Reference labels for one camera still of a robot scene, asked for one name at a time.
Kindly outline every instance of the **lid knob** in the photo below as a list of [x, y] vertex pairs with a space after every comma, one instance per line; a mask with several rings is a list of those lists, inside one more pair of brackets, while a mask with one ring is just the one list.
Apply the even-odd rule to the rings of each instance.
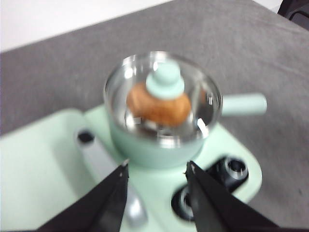
[[184, 92], [184, 80], [175, 61], [159, 63], [158, 68], [146, 79], [147, 91], [162, 100], [172, 100]]

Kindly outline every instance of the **mint green toy stove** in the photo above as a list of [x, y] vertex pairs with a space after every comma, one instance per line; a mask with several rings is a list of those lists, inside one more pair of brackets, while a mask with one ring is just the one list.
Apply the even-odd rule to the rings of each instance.
[[[124, 159], [111, 140], [103, 105], [85, 113], [62, 110], [1, 138], [1, 230], [35, 229], [96, 185], [74, 140], [80, 128], [90, 128], [117, 162]], [[206, 169], [226, 154], [247, 164], [249, 177], [233, 194], [248, 202], [261, 186], [260, 166], [220, 124], [193, 161]], [[132, 228], [124, 217], [121, 231], [196, 231], [193, 222], [180, 219], [171, 207], [174, 193], [186, 184], [185, 169], [185, 163], [150, 169], [130, 162], [129, 181], [144, 202], [148, 221]]]

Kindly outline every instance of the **gray fabric surface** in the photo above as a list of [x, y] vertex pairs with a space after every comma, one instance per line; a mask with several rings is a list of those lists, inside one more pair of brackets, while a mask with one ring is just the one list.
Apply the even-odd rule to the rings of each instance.
[[309, 227], [309, 32], [250, 0], [176, 0], [1, 54], [2, 133], [102, 103], [116, 63], [149, 50], [196, 61], [223, 93], [266, 95], [264, 116], [221, 122], [261, 164], [250, 205]]

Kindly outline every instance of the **glass lid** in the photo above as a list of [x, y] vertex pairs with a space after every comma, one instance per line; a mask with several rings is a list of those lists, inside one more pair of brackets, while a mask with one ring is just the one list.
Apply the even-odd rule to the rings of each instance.
[[206, 138], [222, 108], [209, 75], [167, 52], [124, 59], [105, 84], [104, 101], [122, 130], [166, 145]]

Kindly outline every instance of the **mint green pot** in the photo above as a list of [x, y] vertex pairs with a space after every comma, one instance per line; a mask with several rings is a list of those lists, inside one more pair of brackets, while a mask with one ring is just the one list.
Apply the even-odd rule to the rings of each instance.
[[[164, 70], [155, 72], [166, 63]], [[168, 76], [159, 76], [160, 73], [174, 75], [170, 79], [177, 82], [172, 93], [168, 86], [162, 86], [160, 95], [160, 85], [170, 82], [165, 81]], [[154, 76], [159, 76], [160, 85], [155, 83]], [[178, 127], [168, 128], [134, 117], [126, 105], [126, 96], [141, 81], [147, 88], [151, 85], [152, 89], [148, 90], [162, 99], [171, 99], [184, 90], [192, 107], [188, 119]], [[267, 109], [266, 99], [260, 93], [223, 97], [202, 68], [167, 52], [149, 52], [124, 59], [110, 74], [103, 96], [114, 144], [131, 162], [148, 168], [170, 168], [194, 159], [220, 115], [260, 115]]]

